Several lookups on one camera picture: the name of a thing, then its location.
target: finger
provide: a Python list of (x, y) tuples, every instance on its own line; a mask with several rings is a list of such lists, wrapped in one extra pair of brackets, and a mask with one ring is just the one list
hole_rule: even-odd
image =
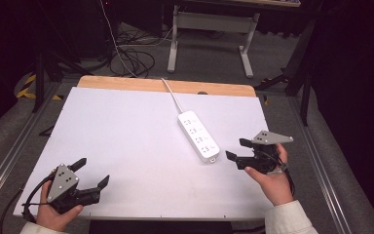
[(83, 206), (78, 205), (74, 207), (73, 209), (69, 210), (67, 213), (63, 214), (63, 220), (65, 220), (66, 223), (72, 221), (76, 216), (80, 214), (80, 212), (83, 210)]
[(41, 203), (47, 203), (48, 188), (50, 187), (51, 181), (46, 181), (42, 185), (41, 189)]
[(277, 143), (276, 148), (278, 149), (281, 161), (284, 163), (287, 163), (287, 151), (284, 149), (283, 145), (281, 145), (280, 143)]
[(245, 167), (244, 169), (247, 174), (252, 177), (254, 180), (256, 180), (258, 183), (263, 181), (263, 178), (265, 178), (265, 175), (259, 173), (257, 170), (251, 168), (251, 167)]

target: desk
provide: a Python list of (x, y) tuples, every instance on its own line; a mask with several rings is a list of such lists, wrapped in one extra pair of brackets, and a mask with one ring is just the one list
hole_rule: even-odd
[[(20, 204), (49, 170), (86, 157), (87, 165), (76, 173), (78, 189), (94, 187), (108, 174), (110, 181), (101, 192), (100, 203), (85, 207), (82, 218), (263, 218), (271, 203), (260, 186), (225, 155), (225, 150), (251, 155), (250, 149), (240, 146), (239, 138), (267, 130), (253, 89), (168, 82), (181, 105), (198, 114), (219, 144), (222, 152), (214, 164), (201, 162), (182, 134), (176, 107), (170, 94), (164, 93), (161, 80), (86, 76), (69, 94), (14, 214), (20, 215)], [(180, 93), (197, 91), (212, 95)], [(234, 95), (226, 96), (230, 91)], [(36, 214), (36, 207), (31, 212)]]
[[(226, 4), (229, 1), (195, 1), (202, 4)], [(233, 0), (230, 1), (234, 4), (247, 4), (247, 5), (258, 5), (265, 8), (279, 7), (279, 8), (297, 8), (300, 3), (293, 2), (282, 2), (275, 0)], [(171, 47), (169, 51), (168, 58), (168, 72), (172, 73), (175, 70), (175, 62), (177, 57), (177, 30), (178, 28), (191, 28), (191, 29), (201, 29), (201, 30), (217, 30), (217, 31), (228, 31), (228, 32), (238, 32), (247, 33), (247, 38), (244, 46), (239, 46), (239, 52), (242, 58), (242, 63), (247, 78), (253, 78), (253, 71), (250, 66), (250, 61), (248, 60), (248, 48), (250, 46), (251, 40), (253, 38), (254, 31), (259, 19), (260, 9), (253, 8), (255, 14), (253, 18), (239, 18), (239, 17), (227, 17), (227, 16), (215, 16), (207, 14), (194, 14), (178, 12), (178, 5), (174, 6), (173, 20), (172, 20), (172, 39)]]

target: power socket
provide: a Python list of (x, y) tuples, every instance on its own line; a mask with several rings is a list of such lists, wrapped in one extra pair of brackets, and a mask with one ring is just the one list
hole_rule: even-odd
[(200, 159), (205, 163), (214, 163), (220, 148), (208, 133), (207, 129), (193, 111), (185, 111), (178, 115), (178, 125), (187, 136)]

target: sleeve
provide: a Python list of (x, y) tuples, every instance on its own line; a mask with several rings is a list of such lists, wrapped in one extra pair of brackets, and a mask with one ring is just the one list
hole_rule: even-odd
[(20, 231), (20, 234), (65, 234), (64, 232), (57, 232), (51, 229), (48, 229), (46, 227), (40, 226), (38, 224), (27, 222), (22, 230)]
[(314, 234), (317, 233), (299, 201), (273, 207), (266, 212), (267, 234)]

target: person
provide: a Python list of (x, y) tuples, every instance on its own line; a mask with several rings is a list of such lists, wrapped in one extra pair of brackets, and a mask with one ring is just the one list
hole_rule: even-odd
[[(287, 152), (281, 144), (277, 144), (280, 158), (287, 163)], [(299, 201), (295, 201), (290, 191), (290, 185), (285, 173), (274, 173), (264, 175), (251, 167), (246, 167), (245, 172), (257, 181), (266, 197), (274, 207), (266, 211), (265, 227), (266, 233), (292, 233), (292, 234), (315, 234), (317, 231), (306, 216)], [(41, 203), (46, 203), (50, 181), (42, 186)], [(27, 222), (21, 234), (40, 233), (57, 234), (62, 233), (66, 225), (72, 221), (81, 211), (82, 206), (77, 206), (65, 214), (58, 214), (49, 205), (40, 205), (36, 218), (36, 224)]]

